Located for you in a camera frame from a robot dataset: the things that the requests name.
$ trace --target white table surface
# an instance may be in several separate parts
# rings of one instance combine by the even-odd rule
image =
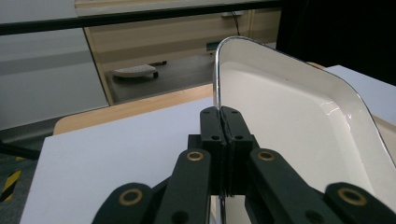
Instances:
[[[326,70],[342,74],[372,113],[394,121],[394,97],[384,98],[377,90],[366,95],[367,86],[355,83],[353,71],[337,66]],[[396,95],[394,87],[378,88]],[[393,106],[387,106],[387,99]],[[187,148],[188,134],[200,132],[199,112],[209,106],[212,99],[205,98],[48,137],[21,223],[91,223],[115,188],[130,182],[157,185],[172,173],[178,154]]]

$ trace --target black backdrop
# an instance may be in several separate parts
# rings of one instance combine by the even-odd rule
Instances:
[[[390,1],[284,0],[276,48],[341,64],[396,86],[396,12]]]

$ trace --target white tray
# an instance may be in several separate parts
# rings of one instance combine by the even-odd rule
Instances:
[[[220,43],[218,106],[239,110],[261,147],[313,188],[364,188],[396,211],[396,169],[363,100],[341,78],[244,37]]]

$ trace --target wooden table edge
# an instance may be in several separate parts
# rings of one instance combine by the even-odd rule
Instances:
[[[60,119],[54,127],[53,134],[68,133],[88,128],[117,119],[148,113],[173,105],[181,105],[190,101],[213,96],[213,85],[194,87],[182,91],[174,91],[163,95],[133,101],[121,105],[113,105]]]

